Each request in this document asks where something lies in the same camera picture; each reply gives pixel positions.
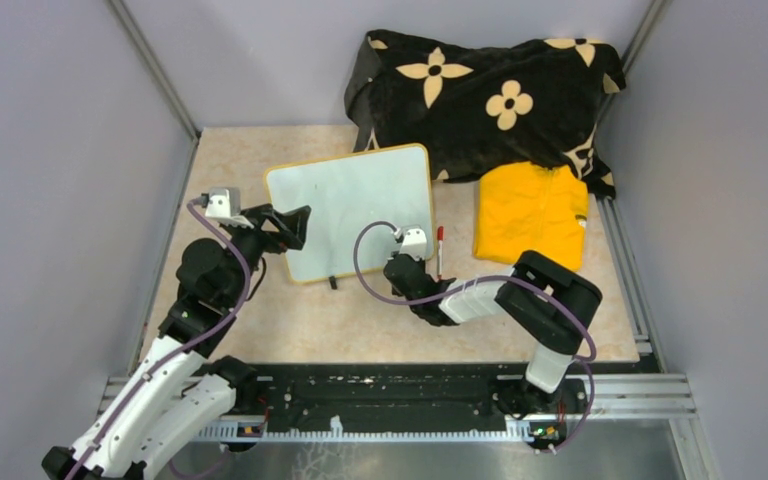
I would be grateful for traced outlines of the whiteboard with yellow rim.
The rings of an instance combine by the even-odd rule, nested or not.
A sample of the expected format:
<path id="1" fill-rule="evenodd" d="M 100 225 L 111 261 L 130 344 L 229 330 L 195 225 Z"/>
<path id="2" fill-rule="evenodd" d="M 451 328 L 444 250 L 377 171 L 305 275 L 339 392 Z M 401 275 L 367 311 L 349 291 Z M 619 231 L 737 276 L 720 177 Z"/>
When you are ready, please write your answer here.
<path id="1" fill-rule="evenodd" d="M 417 143 L 280 165 L 264 182 L 276 210 L 311 207 L 303 249 L 286 254 L 297 284 L 354 275 L 355 241 L 374 221 L 427 237 L 435 229 L 428 153 Z"/>

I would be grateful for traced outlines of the red capped marker pen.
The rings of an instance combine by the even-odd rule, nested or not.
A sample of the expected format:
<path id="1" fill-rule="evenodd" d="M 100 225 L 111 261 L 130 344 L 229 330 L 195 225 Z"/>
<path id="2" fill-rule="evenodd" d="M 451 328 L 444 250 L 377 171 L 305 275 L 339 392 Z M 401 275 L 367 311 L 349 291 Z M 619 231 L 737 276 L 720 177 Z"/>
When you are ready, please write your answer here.
<path id="1" fill-rule="evenodd" d="M 436 231 L 437 254 L 436 254 L 436 269 L 435 269 L 436 279 L 438 281 L 441 281 L 443 279 L 444 235 L 445 235 L 444 227 L 439 226 Z"/>

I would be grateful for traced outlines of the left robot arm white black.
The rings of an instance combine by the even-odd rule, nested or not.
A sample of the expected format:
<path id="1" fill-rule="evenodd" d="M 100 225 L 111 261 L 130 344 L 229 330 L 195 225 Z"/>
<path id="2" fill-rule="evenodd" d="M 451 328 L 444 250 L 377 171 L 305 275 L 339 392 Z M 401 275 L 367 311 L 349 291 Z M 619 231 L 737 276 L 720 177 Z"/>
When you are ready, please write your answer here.
<path id="1" fill-rule="evenodd" d="M 212 421 L 257 406 L 256 371 L 232 356 L 209 358 L 247 303 L 262 257 L 304 247 L 311 209 L 262 204 L 209 217 L 219 204 L 187 203 L 210 237 L 185 248 L 177 298 L 123 389 L 84 434 L 45 455 L 49 478 L 154 479 Z"/>

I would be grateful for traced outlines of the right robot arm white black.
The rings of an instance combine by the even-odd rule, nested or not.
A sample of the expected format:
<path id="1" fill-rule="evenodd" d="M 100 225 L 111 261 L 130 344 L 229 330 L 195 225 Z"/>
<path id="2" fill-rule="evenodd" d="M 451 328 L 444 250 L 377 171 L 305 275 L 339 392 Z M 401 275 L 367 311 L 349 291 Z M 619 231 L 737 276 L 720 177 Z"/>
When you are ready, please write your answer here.
<path id="1" fill-rule="evenodd" d="M 523 398 L 536 412 L 550 411 L 562 398 L 561 381 L 603 300 L 592 282 L 545 255 L 522 253 L 505 273 L 468 281 L 436 280 L 425 264 L 407 254 L 392 257 L 384 277 L 395 296 L 433 326 L 457 326 L 507 316 L 528 332 L 537 347 L 528 361 Z"/>

